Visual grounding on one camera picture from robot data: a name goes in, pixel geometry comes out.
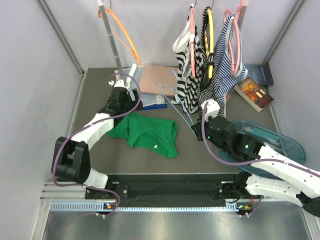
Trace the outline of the light blue wire hanger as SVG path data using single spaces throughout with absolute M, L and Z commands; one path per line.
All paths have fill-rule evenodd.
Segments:
M 170 72 L 172 72 L 175 76 L 175 87 L 172 88 L 168 85 L 162 85 L 160 82 L 156 82 L 156 86 L 159 89 L 160 93 L 163 95 L 163 97 L 167 100 L 170 101 L 170 104 L 172 105 L 172 107 L 176 110 L 176 112 L 180 115 L 180 117 L 185 121 L 185 123 L 188 125 L 188 127 L 192 130 L 192 125 L 194 124 L 193 119 L 191 118 L 186 106 L 184 105 L 183 101 L 179 98 L 178 94 L 177 94 L 177 90 L 178 90 L 178 76 L 176 74 L 176 72 L 174 70 L 170 70 Z M 175 95 L 172 97 L 172 100 L 169 100 L 169 98 L 165 95 L 163 89 L 169 89 L 172 92 L 175 93 Z M 188 116 L 190 122 L 184 117 L 184 115 L 182 115 L 182 113 L 177 109 L 176 105 L 181 105 L 182 106 L 182 111 L 185 115 Z

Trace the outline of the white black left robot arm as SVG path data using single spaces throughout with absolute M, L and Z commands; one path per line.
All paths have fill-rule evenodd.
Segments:
M 84 127 L 69 137 L 59 137 L 55 142 L 51 167 L 52 181 L 57 178 L 69 182 L 67 186 L 83 185 L 96 188 L 102 198 L 109 198 L 114 191 L 108 176 L 91 167 L 90 150 L 103 135 L 120 123 L 123 117 L 142 107 L 141 90 L 132 90 L 134 99 L 125 87 L 114 87 L 104 107 Z

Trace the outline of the green tank top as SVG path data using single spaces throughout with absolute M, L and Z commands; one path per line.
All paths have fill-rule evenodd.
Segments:
M 168 159 L 178 156 L 176 137 L 178 124 L 174 120 L 128 114 L 112 130 L 110 138 L 126 139 L 131 148 L 146 148 Z

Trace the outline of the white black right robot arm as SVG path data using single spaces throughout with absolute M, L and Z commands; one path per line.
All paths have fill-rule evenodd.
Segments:
M 271 197 L 301 207 L 309 214 L 320 215 L 320 173 L 309 169 L 280 154 L 261 139 L 236 130 L 231 121 L 223 117 L 210 117 L 191 126 L 197 140 L 212 143 L 232 159 L 221 163 L 231 166 L 250 166 L 275 178 L 258 176 L 252 172 L 240 172 L 232 184 L 223 187 L 223 196 L 245 198 Z

